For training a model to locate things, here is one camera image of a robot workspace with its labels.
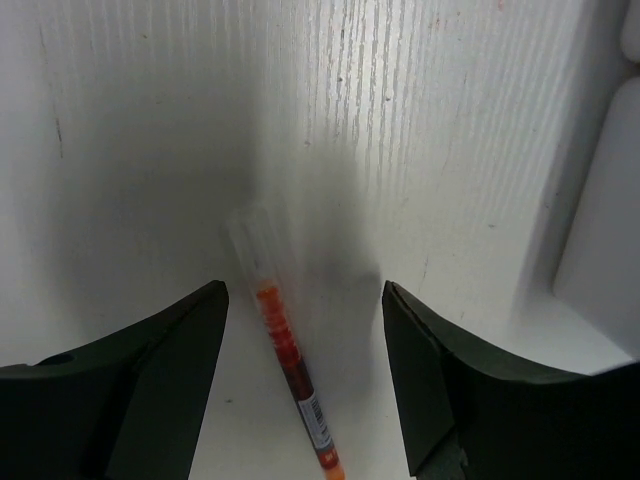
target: barcode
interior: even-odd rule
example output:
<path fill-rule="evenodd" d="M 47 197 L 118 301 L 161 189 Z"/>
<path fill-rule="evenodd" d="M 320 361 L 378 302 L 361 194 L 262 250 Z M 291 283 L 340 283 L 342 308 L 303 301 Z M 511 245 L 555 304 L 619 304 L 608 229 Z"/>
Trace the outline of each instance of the barcode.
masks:
<path fill-rule="evenodd" d="M 322 450 L 331 445 L 329 427 L 324 421 L 324 415 L 320 409 L 320 403 L 314 393 L 307 400 L 298 402 L 302 418 L 309 431 L 309 436 L 316 450 Z"/>

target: marker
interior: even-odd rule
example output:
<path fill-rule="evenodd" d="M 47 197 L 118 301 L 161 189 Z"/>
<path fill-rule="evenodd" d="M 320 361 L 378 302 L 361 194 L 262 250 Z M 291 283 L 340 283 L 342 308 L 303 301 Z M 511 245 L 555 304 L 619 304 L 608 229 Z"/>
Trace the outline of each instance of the marker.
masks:
<path fill-rule="evenodd" d="M 234 215 L 229 222 L 229 232 L 325 477 L 345 480 L 338 452 L 291 331 L 278 264 L 273 261 L 278 249 L 266 211 L 252 208 Z"/>

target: white plastic object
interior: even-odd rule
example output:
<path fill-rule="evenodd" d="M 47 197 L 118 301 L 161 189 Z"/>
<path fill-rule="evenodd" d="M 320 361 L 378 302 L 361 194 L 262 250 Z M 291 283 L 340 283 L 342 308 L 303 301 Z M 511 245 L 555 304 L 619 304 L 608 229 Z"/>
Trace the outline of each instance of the white plastic object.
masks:
<path fill-rule="evenodd" d="M 620 45 L 629 60 L 640 62 L 640 0 L 631 0 L 629 4 Z"/>
<path fill-rule="evenodd" d="M 611 103 L 554 293 L 640 357 L 640 78 Z"/>

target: wood grain texture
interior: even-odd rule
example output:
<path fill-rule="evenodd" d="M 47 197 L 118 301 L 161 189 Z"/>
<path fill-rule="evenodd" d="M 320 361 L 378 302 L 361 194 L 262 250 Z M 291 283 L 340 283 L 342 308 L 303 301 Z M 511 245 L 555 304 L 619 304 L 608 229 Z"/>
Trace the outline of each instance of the wood grain texture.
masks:
<path fill-rule="evenodd" d="M 384 279 L 529 358 L 625 361 L 549 293 L 630 69 L 625 6 L 2 2 L 0 298 L 22 319 L 2 325 L 2 361 L 92 340 L 211 278 L 234 286 L 220 230 L 256 200 L 297 259 L 297 332 L 350 478 L 406 478 Z M 311 478 L 266 335 L 232 294 L 192 477 Z"/>

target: white table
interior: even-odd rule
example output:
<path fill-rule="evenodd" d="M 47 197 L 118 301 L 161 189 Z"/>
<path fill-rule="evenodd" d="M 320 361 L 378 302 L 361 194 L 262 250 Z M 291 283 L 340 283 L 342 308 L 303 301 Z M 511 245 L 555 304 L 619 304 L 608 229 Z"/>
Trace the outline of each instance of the white table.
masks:
<path fill-rule="evenodd" d="M 322 478 L 220 239 L 274 206 L 350 479 L 408 478 L 384 279 L 503 348 L 629 360 L 549 294 L 626 2 L 0 3 L 0 364 L 213 278 L 231 308 L 194 480 Z"/>

